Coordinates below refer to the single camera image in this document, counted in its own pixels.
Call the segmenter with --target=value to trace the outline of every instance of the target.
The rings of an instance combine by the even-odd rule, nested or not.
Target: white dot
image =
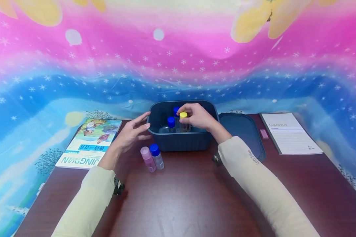
[[[82,43],[82,37],[77,30],[68,29],[65,33],[66,40],[70,43],[70,45],[79,45]]]
[[[165,37],[165,34],[163,33],[163,31],[160,28],[157,28],[154,30],[153,32],[153,37],[155,40],[163,40],[163,38]]]

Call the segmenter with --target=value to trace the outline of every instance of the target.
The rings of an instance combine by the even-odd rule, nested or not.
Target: blue bottle cap
[[[167,126],[170,127],[170,128],[174,128],[175,127],[174,117],[168,117],[167,118]]]
[[[174,108],[173,108],[174,117],[179,118],[179,115],[177,115],[178,110],[179,110],[179,107],[174,107]]]
[[[158,149],[158,145],[156,144],[150,145],[149,150],[152,156],[158,156],[160,154],[160,150]]]

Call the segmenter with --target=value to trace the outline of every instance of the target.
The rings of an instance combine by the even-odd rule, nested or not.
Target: cap
[[[187,118],[187,113],[186,112],[182,112],[179,114],[179,118]]]
[[[160,154],[160,150],[156,144],[150,145],[149,150],[152,153],[152,156],[158,156]]]
[[[152,156],[152,154],[150,154],[149,148],[147,146],[144,146],[143,148],[141,148],[140,150],[142,158],[144,160],[149,160]]]
[[[168,117],[167,118],[167,126],[170,128],[175,127],[175,120],[174,117]]]
[[[179,116],[177,115],[178,110],[179,110],[179,107],[174,107],[174,108],[173,108],[174,117],[177,117],[177,118],[179,117]]]

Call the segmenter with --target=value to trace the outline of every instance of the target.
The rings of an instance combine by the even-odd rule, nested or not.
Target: left hand
[[[150,111],[127,122],[111,146],[116,147],[121,152],[126,152],[131,149],[136,141],[150,139],[151,135],[140,135],[150,127],[150,123],[140,125],[140,123],[146,121],[148,115],[150,115]]]

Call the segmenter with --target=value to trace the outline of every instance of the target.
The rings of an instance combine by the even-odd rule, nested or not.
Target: yellow bottle cap
[[[182,112],[179,114],[179,118],[187,118],[187,113],[186,112]]]

